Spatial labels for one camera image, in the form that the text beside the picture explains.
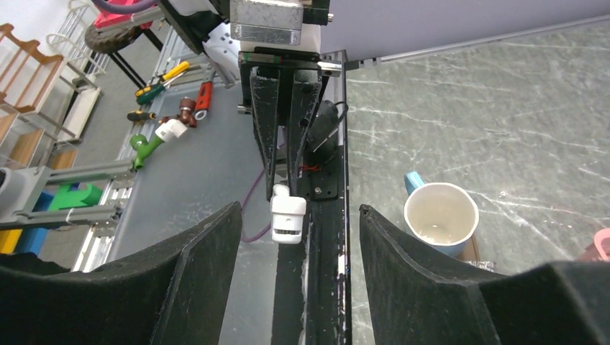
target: mug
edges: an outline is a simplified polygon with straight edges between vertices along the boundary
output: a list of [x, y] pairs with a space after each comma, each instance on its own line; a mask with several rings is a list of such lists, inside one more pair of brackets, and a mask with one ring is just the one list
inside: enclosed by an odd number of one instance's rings
[[462, 253], [478, 225], [470, 195], [451, 183], [424, 183], [414, 171], [404, 176], [404, 185], [404, 220], [415, 237], [451, 257]]

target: brown pipe fitting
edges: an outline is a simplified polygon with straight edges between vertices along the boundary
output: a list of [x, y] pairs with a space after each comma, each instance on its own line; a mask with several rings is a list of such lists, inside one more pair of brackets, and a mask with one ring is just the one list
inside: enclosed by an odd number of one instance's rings
[[195, 116], [193, 116], [195, 105], [195, 101], [189, 97], [182, 98], [180, 100], [180, 104], [178, 105], [180, 109], [180, 112], [178, 113], [178, 120], [191, 128], [197, 127], [197, 120], [195, 120]]

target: blue handle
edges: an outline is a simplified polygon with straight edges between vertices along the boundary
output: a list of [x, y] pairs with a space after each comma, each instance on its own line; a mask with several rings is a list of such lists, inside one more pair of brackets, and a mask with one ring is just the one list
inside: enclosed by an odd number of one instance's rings
[[422, 187], [424, 185], [424, 181], [419, 176], [419, 174], [415, 171], [408, 172], [404, 176], [404, 187], [406, 188], [406, 192], [411, 195], [417, 188]]

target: gray marble countertop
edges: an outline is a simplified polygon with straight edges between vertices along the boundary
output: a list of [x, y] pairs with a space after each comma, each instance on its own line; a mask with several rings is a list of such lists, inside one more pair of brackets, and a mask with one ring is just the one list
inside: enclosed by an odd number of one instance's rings
[[610, 26], [347, 74], [354, 343], [372, 344], [358, 207], [406, 231], [403, 175], [460, 185], [484, 260], [573, 259], [610, 226]]

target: green pipe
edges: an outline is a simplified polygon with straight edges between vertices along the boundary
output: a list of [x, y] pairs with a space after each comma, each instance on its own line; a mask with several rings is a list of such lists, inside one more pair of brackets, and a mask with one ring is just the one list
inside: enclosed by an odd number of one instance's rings
[[164, 143], [157, 135], [153, 135], [150, 142], [141, 134], [136, 134], [129, 139], [129, 145], [135, 150], [136, 156], [133, 161], [134, 170], [140, 170], [144, 166], [144, 160], [148, 158], [156, 149]]

